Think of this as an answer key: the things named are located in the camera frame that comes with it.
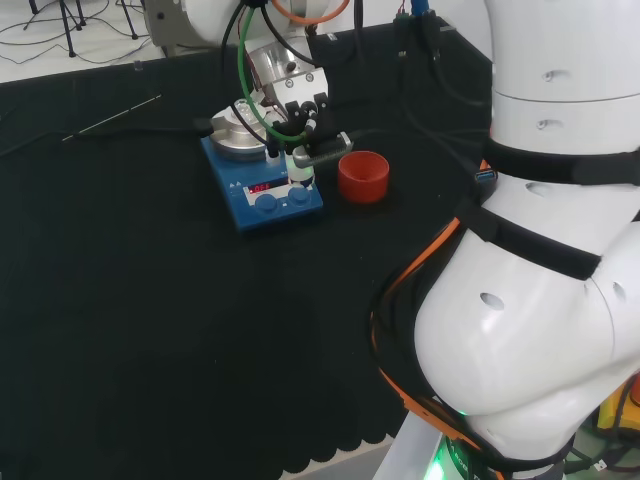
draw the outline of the black cloth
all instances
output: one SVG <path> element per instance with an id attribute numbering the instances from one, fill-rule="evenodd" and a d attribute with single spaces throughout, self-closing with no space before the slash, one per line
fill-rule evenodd
<path id="1" fill-rule="evenodd" d="M 318 38 L 317 58 L 351 45 L 339 39 Z M 327 72 L 340 126 L 406 131 L 391 27 L 366 29 L 365 46 L 368 71 Z M 452 85 L 488 97 L 486 60 L 455 33 L 442 54 Z M 159 93 L 106 128 L 210 117 L 226 106 L 217 56 L 2 85 L 0 111 L 18 108 L 0 149 Z M 408 91 L 424 123 L 488 127 L 490 112 L 444 97 L 425 61 L 412 58 Z M 331 165 L 321 214 L 244 236 L 195 138 L 49 137 L 0 160 L 3 480 L 271 480 L 395 435 L 405 411 L 368 354 L 367 306 L 449 221 L 464 172 L 428 140 L 378 133 L 356 148 L 389 160 L 383 202 L 345 202 Z M 479 162 L 480 147 L 467 153 Z"/>

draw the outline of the blue knob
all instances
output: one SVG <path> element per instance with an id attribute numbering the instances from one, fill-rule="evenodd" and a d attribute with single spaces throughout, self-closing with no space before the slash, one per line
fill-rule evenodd
<path id="1" fill-rule="evenodd" d="M 289 190 L 289 201 L 294 205 L 304 205 L 310 197 L 309 191 L 304 187 L 293 187 Z"/>
<path id="2" fill-rule="evenodd" d="M 278 201 L 273 195 L 265 193 L 256 198 L 256 208 L 263 213 L 272 213 L 278 206 Z"/>

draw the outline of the white robot link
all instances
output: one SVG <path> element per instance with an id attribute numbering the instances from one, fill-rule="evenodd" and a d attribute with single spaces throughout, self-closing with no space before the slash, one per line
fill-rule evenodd
<path id="1" fill-rule="evenodd" d="M 475 219 L 515 235 L 470 227 L 419 310 L 415 346 L 434 391 L 480 437 L 535 461 L 640 369 L 640 156 L 629 153 L 640 146 L 640 2 L 486 6 L 485 159 L 501 175 Z M 514 474 L 561 477 L 554 465 Z"/>

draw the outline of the yellow object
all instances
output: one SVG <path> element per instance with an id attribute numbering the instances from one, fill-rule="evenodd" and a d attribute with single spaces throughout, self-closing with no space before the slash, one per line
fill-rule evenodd
<path id="1" fill-rule="evenodd" d="M 620 402 L 620 396 L 624 385 L 614 392 L 605 402 L 600 405 L 600 415 L 598 416 L 598 428 L 602 430 L 610 430 L 613 428 L 613 423 L 616 419 L 616 410 L 618 409 L 618 403 Z M 640 431 L 640 407 L 635 405 L 630 397 L 627 397 L 627 401 L 622 410 L 622 419 L 620 420 L 620 428 L 633 429 Z"/>

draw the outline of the red plastic cup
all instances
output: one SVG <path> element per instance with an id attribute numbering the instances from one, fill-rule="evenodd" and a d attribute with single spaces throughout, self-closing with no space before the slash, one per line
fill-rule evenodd
<path id="1" fill-rule="evenodd" d="M 389 187 L 389 162 L 374 152 L 351 152 L 338 163 L 338 190 L 352 203 L 382 200 Z"/>

